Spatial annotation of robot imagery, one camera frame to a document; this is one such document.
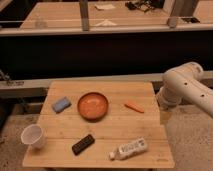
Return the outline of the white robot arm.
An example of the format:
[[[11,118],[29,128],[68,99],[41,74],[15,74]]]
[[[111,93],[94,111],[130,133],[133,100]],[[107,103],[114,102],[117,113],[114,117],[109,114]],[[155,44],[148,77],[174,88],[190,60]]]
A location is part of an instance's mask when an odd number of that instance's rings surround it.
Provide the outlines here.
[[[213,90],[200,82],[204,70],[196,62],[188,62],[167,70],[163,86],[156,95],[163,110],[175,108],[183,99],[196,105],[213,118]]]

